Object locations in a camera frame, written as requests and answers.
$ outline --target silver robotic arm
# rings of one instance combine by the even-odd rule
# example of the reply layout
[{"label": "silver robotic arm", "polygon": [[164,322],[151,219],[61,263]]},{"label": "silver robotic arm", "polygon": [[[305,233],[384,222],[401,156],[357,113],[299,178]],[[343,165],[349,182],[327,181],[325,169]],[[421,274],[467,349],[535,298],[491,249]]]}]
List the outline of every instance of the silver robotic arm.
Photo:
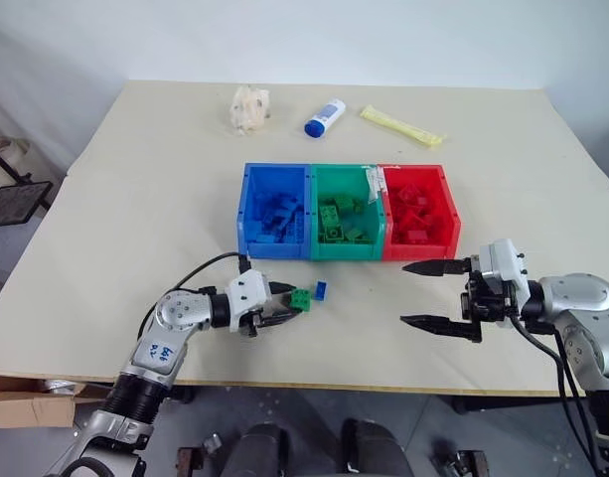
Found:
[{"label": "silver robotic arm", "polygon": [[461,294],[464,321],[431,315],[401,320],[430,333],[476,343],[482,341],[482,322],[516,326],[529,336],[555,334],[560,356],[566,354],[586,391],[598,425],[595,440],[609,463],[609,283],[588,273],[527,280],[524,258],[510,240],[502,239],[469,258],[407,265],[404,270],[422,275],[467,273],[466,291]]},{"label": "silver robotic arm", "polygon": [[221,327],[233,332],[246,329],[252,335],[256,327],[285,321],[285,315],[266,320],[261,315],[271,288],[281,293],[294,287],[269,284],[264,275],[249,269],[223,294],[174,289],[163,295],[112,391],[78,436],[58,475],[144,475],[146,464],[134,451],[144,449],[152,435],[152,423],[183,365],[189,338]]}]

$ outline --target red bin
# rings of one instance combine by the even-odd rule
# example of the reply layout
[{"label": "red bin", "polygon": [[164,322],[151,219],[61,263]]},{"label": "red bin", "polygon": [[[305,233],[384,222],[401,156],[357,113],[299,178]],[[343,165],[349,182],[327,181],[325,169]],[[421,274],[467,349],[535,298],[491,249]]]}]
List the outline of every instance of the red bin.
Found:
[{"label": "red bin", "polygon": [[441,166],[380,164],[386,190],[382,260],[453,258],[461,220]]}]

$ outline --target black cable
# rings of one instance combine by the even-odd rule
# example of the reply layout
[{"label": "black cable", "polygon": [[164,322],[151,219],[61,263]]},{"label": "black cable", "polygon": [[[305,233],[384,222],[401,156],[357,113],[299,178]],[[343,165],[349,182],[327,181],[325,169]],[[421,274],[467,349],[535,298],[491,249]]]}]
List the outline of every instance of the black cable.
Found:
[{"label": "black cable", "polygon": [[593,469],[594,474],[596,475],[596,477],[600,477],[601,476],[600,471],[598,470],[598,468],[595,464],[595,458],[594,458],[595,456],[593,456],[593,457],[591,456],[591,454],[585,447],[584,443],[582,442],[582,439],[580,438],[580,434],[578,433],[578,430],[575,427],[575,423],[573,422],[573,417],[571,417],[571,413],[569,411],[569,404],[568,404],[568,401],[566,398],[566,389],[564,388],[564,366],[563,366],[562,360],[556,353],[554,353],[554,351],[551,348],[547,347],[546,345],[541,343],[539,340],[534,338],[530,334],[530,332],[527,331],[523,327],[523,325],[519,321],[518,316],[511,316],[510,320],[512,321],[512,324],[514,325],[514,328],[516,328],[516,331],[518,331],[523,336],[523,338],[525,338],[527,341],[529,341],[531,344],[533,344],[543,353],[548,355],[555,362],[556,375],[557,375],[557,380],[558,380],[558,392],[560,394],[560,402],[562,404],[562,409],[564,410],[564,415],[566,416],[566,420],[569,422],[571,431],[573,432],[575,439],[577,440],[578,444],[580,445],[582,452],[584,452],[584,455],[585,455],[587,461],[591,465],[591,468]]},{"label": "black cable", "polygon": [[191,278],[194,277],[194,275],[196,275],[197,273],[199,273],[200,271],[203,271],[205,268],[207,268],[209,265],[216,263],[217,261],[222,260],[223,258],[227,258],[229,256],[237,256],[237,257],[243,257],[246,258],[245,255],[242,255],[241,253],[238,253],[237,251],[228,251],[226,253],[222,253],[218,256],[215,256],[214,258],[212,258],[211,260],[207,260],[205,263],[203,263],[202,265],[198,266],[197,268],[194,268],[191,272],[189,272],[187,275],[185,275],[185,277],[179,281],[178,283],[176,283],[176,285],[174,285],[174,288],[172,288],[172,290],[176,290],[177,288],[180,288],[181,286],[183,286],[185,283],[187,283]]},{"label": "black cable", "polygon": [[92,457],[81,457],[64,469],[61,476],[70,477],[79,468],[89,469],[98,477],[114,477],[114,473],[100,460]]},{"label": "black cable", "polygon": [[562,337],[560,336],[558,330],[553,331],[553,336],[555,338],[555,345],[558,348],[560,360],[562,361],[562,365],[564,366],[564,373],[566,374],[566,379],[569,382],[569,387],[571,388],[571,395],[573,396],[573,401],[575,402],[575,406],[578,408],[578,414],[580,415],[582,428],[584,429],[584,433],[586,435],[586,442],[589,448],[589,454],[591,454],[593,462],[595,463],[595,442],[593,441],[591,426],[589,425],[589,421],[586,417],[586,412],[584,411],[584,406],[582,405],[582,401],[580,400],[580,395],[578,394],[578,389],[575,385],[575,380],[573,379],[573,373],[571,372],[571,368],[569,367],[566,351],[564,350],[564,343],[562,342]]},{"label": "black cable", "polygon": [[[194,268],[187,275],[185,275],[181,281],[176,283],[173,288],[170,288],[165,293],[169,293],[170,291],[174,291],[174,290],[180,289],[185,283],[187,283],[190,279],[192,279],[197,273],[200,273],[205,268],[207,268],[210,265],[213,265],[217,261],[220,261],[220,260],[222,260],[224,258],[228,258],[230,256],[237,256],[239,258],[239,260],[240,260],[240,268],[246,267],[246,265],[248,264],[248,259],[246,258],[246,255],[238,253],[237,251],[228,251],[226,253],[221,253],[220,255],[215,256],[214,258],[211,258],[211,259],[207,260],[202,265],[199,265],[196,268]],[[147,319],[149,318],[149,315],[151,315],[152,312],[154,311],[154,307],[156,307],[156,303],[154,303],[152,305],[152,307],[147,311],[147,313],[145,314],[145,317],[141,321],[141,325],[138,327],[137,338],[140,338],[143,335],[143,331],[145,330],[145,323],[147,323]]]}]

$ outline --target handwritten label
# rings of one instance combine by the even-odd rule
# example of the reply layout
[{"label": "handwritten label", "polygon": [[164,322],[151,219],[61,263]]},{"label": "handwritten label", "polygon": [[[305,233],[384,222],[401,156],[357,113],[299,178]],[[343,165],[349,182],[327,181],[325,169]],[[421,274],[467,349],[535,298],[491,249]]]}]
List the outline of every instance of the handwritten label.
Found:
[{"label": "handwritten label", "polygon": [[174,354],[174,350],[167,346],[159,345],[158,343],[152,343],[149,347],[149,356],[152,360],[158,360],[162,362],[169,361],[171,355]]}]

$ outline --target blue bin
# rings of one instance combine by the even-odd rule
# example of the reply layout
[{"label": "blue bin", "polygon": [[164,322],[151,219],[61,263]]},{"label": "blue bin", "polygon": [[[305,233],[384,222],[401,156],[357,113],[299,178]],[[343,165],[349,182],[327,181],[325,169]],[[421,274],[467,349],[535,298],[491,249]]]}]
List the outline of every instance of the blue bin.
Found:
[{"label": "blue bin", "polygon": [[252,258],[310,258],[310,165],[246,164],[237,247]]}]

